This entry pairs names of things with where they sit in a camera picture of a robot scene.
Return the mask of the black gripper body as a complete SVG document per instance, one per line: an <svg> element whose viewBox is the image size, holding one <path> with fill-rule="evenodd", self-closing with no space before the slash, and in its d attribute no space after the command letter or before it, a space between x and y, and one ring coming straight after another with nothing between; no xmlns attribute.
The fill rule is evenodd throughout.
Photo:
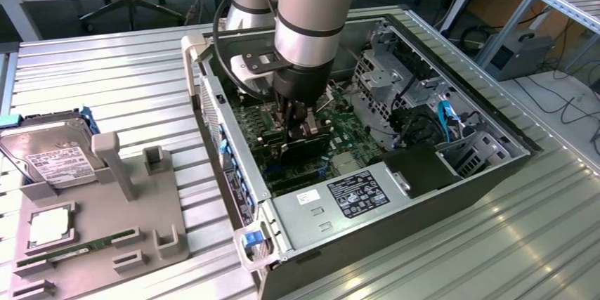
<svg viewBox="0 0 600 300"><path fill-rule="evenodd" d="M273 76L274 92L286 100L314 104L325 91L331 66L331 63L318 67L293 65L277 70Z"/></svg>

